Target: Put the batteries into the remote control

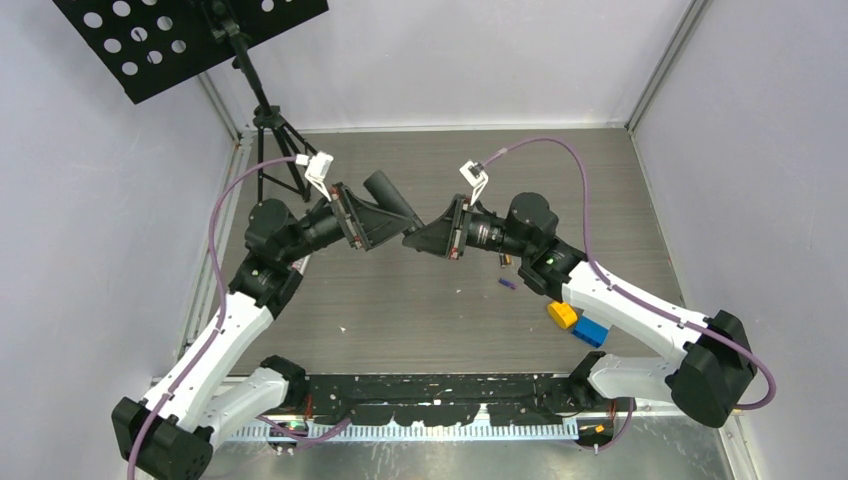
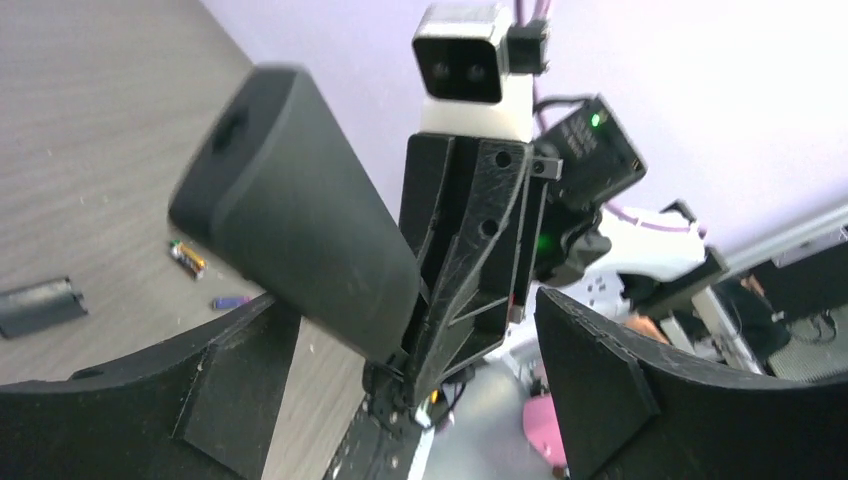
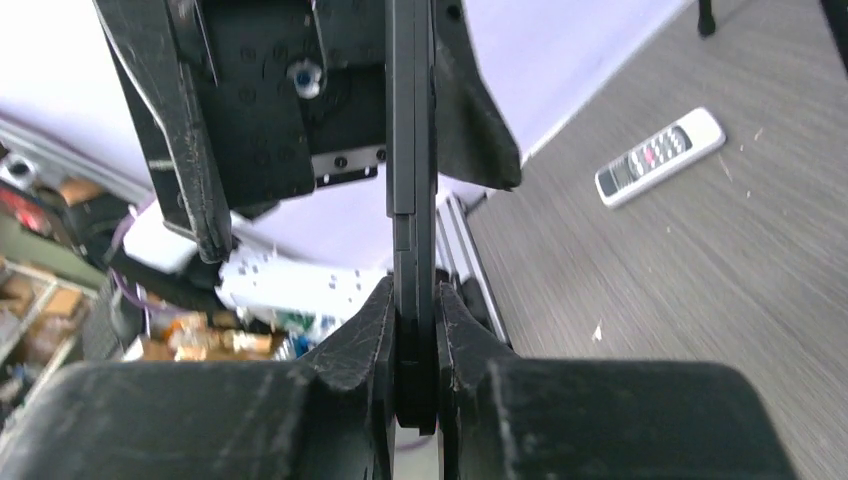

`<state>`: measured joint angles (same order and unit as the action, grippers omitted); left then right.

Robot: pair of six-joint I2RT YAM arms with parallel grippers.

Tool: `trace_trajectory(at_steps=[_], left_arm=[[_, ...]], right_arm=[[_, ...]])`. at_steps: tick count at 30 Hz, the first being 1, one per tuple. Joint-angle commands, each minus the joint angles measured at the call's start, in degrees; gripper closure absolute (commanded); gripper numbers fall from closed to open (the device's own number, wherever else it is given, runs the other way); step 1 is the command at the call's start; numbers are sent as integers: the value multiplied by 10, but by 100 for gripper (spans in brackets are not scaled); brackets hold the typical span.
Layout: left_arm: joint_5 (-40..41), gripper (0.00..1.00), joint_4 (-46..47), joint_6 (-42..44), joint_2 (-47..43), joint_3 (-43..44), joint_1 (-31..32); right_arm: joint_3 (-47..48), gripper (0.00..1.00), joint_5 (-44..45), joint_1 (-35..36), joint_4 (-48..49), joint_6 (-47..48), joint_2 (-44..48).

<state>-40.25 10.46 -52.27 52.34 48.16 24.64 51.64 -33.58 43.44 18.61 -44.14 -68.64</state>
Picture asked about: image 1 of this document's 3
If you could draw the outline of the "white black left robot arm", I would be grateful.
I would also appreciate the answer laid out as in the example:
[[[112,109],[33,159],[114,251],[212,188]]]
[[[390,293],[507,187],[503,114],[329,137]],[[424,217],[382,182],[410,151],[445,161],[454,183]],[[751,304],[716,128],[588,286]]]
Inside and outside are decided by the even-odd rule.
[[[218,283],[219,308],[177,364],[140,400],[122,398],[111,418],[127,476],[198,479],[214,451],[268,410],[298,412],[308,395],[305,370],[279,356],[263,360],[223,394],[218,387],[247,348],[280,316],[299,288],[298,261],[341,240],[371,250],[422,227],[386,180],[365,182],[363,200],[338,183],[297,218],[281,200],[257,203],[245,231],[247,255]]]

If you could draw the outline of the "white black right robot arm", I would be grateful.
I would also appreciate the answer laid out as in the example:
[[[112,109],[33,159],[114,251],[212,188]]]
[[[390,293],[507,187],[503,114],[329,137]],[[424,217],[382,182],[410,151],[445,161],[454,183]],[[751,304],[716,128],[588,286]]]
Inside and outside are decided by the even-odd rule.
[[[608,399],[674,404],[692,420],[723,426],[759,371],[742,321],[672,305],[622,280],[556,234],[559,219],[537,193],[520,193],[505,217],[478,213],[458,194],[441,217],[408,235],[404,246],[449,260],[466,248],[508,254],[534,293],[590,320],[617,327],[654,351],[627,358],[595,351],[573,371],[571,397],[584,410]]]

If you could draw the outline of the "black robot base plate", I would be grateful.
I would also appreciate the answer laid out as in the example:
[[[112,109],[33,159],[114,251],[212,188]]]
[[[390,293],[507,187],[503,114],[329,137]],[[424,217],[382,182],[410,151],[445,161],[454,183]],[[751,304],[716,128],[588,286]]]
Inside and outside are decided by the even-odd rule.
[[[466,426],[485,414],[494,427],[547,426],[582,413],[604,422],[625,409],[574,386],[565,376],[523,374],[312,374],[272,414],[320,425]]]

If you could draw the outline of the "blue purple battery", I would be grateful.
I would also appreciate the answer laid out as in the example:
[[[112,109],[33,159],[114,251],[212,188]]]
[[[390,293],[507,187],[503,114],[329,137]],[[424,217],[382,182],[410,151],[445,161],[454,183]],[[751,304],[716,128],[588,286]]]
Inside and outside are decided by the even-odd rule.
[[[507,287],[507,288],[510,288],[510,289],[512,289],[512,290],[517,290],[517,285],[516,285],[516,284],[514,284],[513,282],[511,282],[511,281],[509,281],[509,280],[506,280],[506,279],[504,279],[504,278],[500,278],[500,279],[498,280],[498,283],[499,283],[499,284],[501,284],[501,285],[503,285],[503,286],[505,286],[505,287]]]

